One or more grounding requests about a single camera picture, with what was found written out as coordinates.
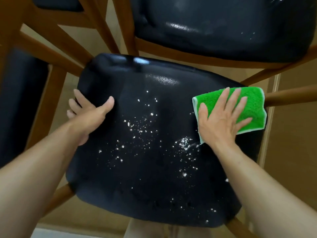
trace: green cloth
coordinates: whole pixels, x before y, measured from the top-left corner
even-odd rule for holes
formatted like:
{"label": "green cloth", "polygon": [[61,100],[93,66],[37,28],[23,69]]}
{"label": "green cloth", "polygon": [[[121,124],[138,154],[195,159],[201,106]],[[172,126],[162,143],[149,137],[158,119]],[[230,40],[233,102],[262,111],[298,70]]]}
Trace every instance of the green cloth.
{"label": "green cloth", "polygon": [[[230,94],[237,88],[230,88]],[[198,110],[201,103],[205,103],[208,108],[208,116],[212,112],[215,104],[221,95],[224,89],[220,89],[218,91],[210,92],[207,94],[201,94],[192,98],[194,113],[196,115],[196,119],[198,122]],[[258,87],[243,87],[241,88],[241,94],[238,98],[237,104],[240,102],[240,99],[244,96],[248,96],[247,104],[240,114],[237,123],[246,118],[252,117],[252,121],[247,126],[241,128],[237,134],[243,134],[255,130],[261,130],[265,128],[266,122],[266,111],[264,109],[264,92],[262,88]]]}

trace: person's left hand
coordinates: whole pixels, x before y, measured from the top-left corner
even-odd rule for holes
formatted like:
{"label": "person's left hand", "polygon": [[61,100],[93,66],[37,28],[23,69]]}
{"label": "person's left hand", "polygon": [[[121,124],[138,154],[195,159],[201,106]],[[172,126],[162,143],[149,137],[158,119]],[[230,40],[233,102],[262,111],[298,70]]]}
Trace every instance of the person's left hand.
{"label": "person's left hand", "polygon": [[70,99],[71,110],[67,110],[67,116],[76,131],[82,134],[83,138],[79,145],[83,145],[87,142],[89,134],[102,124],[106,114],[113,108],[114,98],[110,96],[107,102],[96,108],[79,90],[74,89],[74,94],[80,106],[74,99]]}

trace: seat cushion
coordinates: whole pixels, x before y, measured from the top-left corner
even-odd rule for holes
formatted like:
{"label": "seat cushion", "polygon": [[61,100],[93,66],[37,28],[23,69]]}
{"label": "seat cushion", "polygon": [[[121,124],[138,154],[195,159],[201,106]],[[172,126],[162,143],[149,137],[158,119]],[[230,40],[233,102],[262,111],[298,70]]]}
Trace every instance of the seat cushion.
{"label": "seat cushion", "polygon": [[83,12],[84,9],[78,0],[33,0],[34,4],[42,9]]}
{"label": "seat cushion", "polygon": [[[192,97],[241,84],[193,67],[100,54],[80,76],[96,106],[115,106],[80,146],[66,178],[77,196],[110,212],[177,225],[217,227],[241,205],[212,149],[200,145]],[[238,135],[253,160],[263,130]]]}
{"label": "seat cushion", "polygon": [[314,36],[316,0],[131,0],[135,35],[180,51],[293,62]]}
{"label": "seat cushion", "polygon": [[0,89],[0,168],[23,152],[47,80],[48,64],[13,49]]}

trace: black cushion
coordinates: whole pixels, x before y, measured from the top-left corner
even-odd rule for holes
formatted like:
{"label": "black cushion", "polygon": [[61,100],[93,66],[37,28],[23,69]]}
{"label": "black cushion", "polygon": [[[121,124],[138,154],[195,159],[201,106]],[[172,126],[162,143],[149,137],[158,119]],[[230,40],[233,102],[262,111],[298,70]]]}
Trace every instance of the black cushion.
{"label": "black cushion", "polygon": [[[197,68],[100,54],[78,88],[96,106],[115,106],[80,146],[66,172],[77,196],[110,212],[169,224],[216,227],[241,205],[213,151],[199,145],[192,97],[242,87]],[[238,135],[253,160],[263,130]]]}
{"label": "black cushion", "polygon": [[13,49],[0,89],[0,168],[23,152],[48,76],[48,64]]}
{"label": "black cushion", "polygon": [[316,24],[316,0],[131,0],[131,5],[138,38],[231,60],[298,60]]}
{"label": "black cushion", "polygon": [[33,0],[34,4],[42,9],[83,12],[84,9],[78,0]]}

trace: person's right arm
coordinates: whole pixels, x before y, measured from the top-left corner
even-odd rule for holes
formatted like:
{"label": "person's right arm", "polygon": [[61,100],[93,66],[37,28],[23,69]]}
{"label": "person's right arm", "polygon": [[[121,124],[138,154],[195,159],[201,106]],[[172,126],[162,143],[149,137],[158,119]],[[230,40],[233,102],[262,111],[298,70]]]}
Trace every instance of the person's right arm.
{"label": "person's right arm", "polygon": [[317,212],[248,158],[235,144],[236,133],[251,118],[236,124],[247,98],[235,108],[240,89],[228,100],[225,89],[208,117],[199,109],[199,132],[220,160],[229,182],[261,237],[317,237]]}

